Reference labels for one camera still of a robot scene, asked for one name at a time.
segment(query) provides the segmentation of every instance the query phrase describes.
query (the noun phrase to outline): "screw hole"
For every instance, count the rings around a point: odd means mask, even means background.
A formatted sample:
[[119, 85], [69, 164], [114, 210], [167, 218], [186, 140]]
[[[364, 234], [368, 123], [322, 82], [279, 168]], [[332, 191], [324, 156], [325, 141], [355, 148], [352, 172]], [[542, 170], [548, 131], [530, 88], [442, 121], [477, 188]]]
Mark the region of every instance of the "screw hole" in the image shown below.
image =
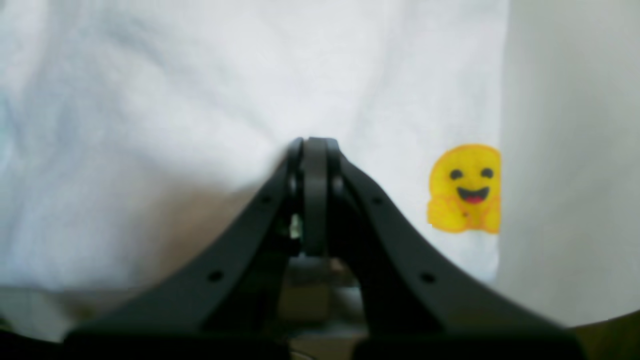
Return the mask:
[[222, 277], [224, 276], [223, 272], [218, 270], [218, 271], [214, 271], [211, 274], [209, 274], [209, 276], [207, 277], [207, 279], [210, 282], [217, 282], [220, 281], [222, 279]]
[[427, 272], [423, 272], [420, 275], [420, 278], [422, 279], [422, 281], [426, 282], [427, 284], [433, 284], [434, 282], [436, 282], [436, 277]]

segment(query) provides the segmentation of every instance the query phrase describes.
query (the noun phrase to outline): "emoji mouth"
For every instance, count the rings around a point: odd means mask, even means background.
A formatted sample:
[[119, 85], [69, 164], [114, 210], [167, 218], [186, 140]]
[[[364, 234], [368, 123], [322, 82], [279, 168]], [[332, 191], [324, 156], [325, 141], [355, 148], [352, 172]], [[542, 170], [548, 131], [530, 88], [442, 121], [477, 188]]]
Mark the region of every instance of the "emoji mouth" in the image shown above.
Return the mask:
[[458, 188], [458, 195], [460, 198], [466, 202], [471, 204], [479, 204], [484, 201], [489, 195], [489, 188], [482, 188], [480, 190], [471, 191], [463, 188]]

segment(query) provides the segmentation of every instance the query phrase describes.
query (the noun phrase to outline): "emoji eye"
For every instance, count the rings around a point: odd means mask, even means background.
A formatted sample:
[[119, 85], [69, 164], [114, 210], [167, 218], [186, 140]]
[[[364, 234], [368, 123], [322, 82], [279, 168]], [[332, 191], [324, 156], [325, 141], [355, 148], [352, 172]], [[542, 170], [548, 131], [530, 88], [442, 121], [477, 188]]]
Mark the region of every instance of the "emoji eye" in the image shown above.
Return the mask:
[[491, 170], [490, 168], [485, 168], [482, 170], [480, 175], [482, 175], [482, 177], [488, 177], [489, 179], [491, 179], [493, 177], [493, 170]]
[[453, 170], [451, 174], [449, 174], [449, 177], [451, 177], [451, 180], [459, 179], [462, 177], [462, 171], [458, 169]]

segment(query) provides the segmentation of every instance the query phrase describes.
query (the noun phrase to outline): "white fabric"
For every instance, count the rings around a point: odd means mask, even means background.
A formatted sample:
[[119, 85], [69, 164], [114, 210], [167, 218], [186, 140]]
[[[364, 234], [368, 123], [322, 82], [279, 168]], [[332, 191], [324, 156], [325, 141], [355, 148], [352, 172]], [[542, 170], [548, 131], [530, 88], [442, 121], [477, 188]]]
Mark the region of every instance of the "white fabric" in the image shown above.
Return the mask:
[[139, 291], [210, 244], [298, 136], [336, 138], [426, 238], [490, 282], [497, 235], [433, 229], [426, 206], [445, 151], [499, 148], [507, 5], [7, 1], [0, 284]]

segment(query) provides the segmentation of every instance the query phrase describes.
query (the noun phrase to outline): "black plastic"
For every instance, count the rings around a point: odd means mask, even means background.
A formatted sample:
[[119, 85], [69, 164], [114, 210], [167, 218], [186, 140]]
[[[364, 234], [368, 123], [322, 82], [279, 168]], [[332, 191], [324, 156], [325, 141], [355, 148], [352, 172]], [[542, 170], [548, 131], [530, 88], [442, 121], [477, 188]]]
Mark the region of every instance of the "black plastic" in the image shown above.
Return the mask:
[[[302, 214], [302, 244], [289, 238]], [[475, 281], [426, 241], [334, 139], [296, 139], [275, 174], [202, 255], [69, 334], [65, 358], [288, 359], [276, 308], [291, 256], [341, 258], [369, 337], [355, 359], [583, 359], [573, 335]]]

